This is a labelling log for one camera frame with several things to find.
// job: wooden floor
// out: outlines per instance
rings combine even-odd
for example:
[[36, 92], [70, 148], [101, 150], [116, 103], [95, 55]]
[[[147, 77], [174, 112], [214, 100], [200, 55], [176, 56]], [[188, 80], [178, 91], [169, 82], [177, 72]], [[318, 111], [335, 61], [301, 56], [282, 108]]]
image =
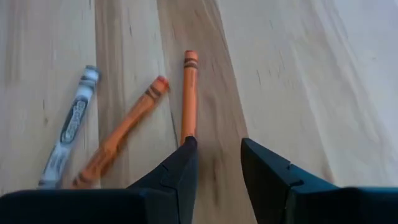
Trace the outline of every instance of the wooden floor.
[[398, 185], [394, 0], [0, 0], [0, 194], [34, 189], [86, 64], [103, 72], [64, 182], [157, 75], [170, 93], [97, 187], [177, 148], [183, 53], [199, 54], [195, 223], [255, 223], [250, 137], [339, 186]]

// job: crayon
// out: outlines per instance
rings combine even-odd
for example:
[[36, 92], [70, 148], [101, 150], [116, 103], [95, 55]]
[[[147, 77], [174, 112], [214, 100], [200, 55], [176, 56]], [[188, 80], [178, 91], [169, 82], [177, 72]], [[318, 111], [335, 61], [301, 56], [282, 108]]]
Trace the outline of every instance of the crayon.
[[197, 129], [197, 77], [198, 54], [193, 50], [185, 52], [184, 82], [182, 93], [182, 127], [180, 145], [185, 137], [195, 136]]
[[75, 99], [63, 124], [61, 134], [57, 138], [57, 142], [39, 180], [38, 189], [57, 189], [61, 186], [65, 164], [75, 145], [77, 132], [99, 78], [100, 73], [97, 68], [87, 65], [83, 76], [80, 78]]
[[91, 184], [105, 175], [115, 158], [121, 152], [121, 143], [124, 142], [123, 140], [127, 137], [128, 132], [155, 108], [160, 97], [168, 89], [169, 82], [166, 78], [159, 76], [155, 79], [131, 108], [121, 124], [99, 146], [86, 167], [75, 177], [72, 182], [72, 189], [90, 188]]

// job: white crayon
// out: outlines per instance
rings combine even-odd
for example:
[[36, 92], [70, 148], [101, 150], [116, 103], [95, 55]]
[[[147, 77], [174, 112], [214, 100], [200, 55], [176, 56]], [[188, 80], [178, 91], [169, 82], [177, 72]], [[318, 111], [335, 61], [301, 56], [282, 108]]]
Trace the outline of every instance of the white crayon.
[[72, 107], [40, 178], [38, 189], [57, 189], [61, 186], [65, 164], [75, 145], [77, 132], [99, 79], [98, 69], [87, 65], [83, 76], [80, 78]]

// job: orange crayon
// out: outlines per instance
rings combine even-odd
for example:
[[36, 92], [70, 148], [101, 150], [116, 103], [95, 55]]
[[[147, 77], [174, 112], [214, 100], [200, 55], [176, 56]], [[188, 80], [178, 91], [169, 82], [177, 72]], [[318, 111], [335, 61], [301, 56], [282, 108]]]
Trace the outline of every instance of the orange crayon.
[[197, 80], [198, 54], [193, 50], [185, 52], [184, 83], [182, 95], [182, 127], [180, 144], [185, 137], [195, 136], [197, 130]]
[[121, 143], [128, 132], [149, 112], [151, 112], [159, 98], [169, 89], [169, 82], [166, 78], [159, 76], [149, 86], [145, 93], [138, 99], [131, 108], [122, 123], [112, 134], [100, 145], [94, 156], [86, 167], [73, 180], [73, 189], [87, 189], [90, 185], [101, 178], [111, 166], [121, 151]]

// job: crayon tip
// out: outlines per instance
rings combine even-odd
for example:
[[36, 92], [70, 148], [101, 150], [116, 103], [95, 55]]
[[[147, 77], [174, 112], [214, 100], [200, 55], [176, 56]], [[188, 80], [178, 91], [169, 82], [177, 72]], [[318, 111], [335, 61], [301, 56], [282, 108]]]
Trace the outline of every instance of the crayon tip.
[[185, 58], [193, 58], [195, 60], [198, 60], [198, 54], [194, 50], [187, 50], [185, 51]]
[[159, 75], [156, 79], [162, 82], [167, 88], [169, 87], [169, 81], [165, 77]]

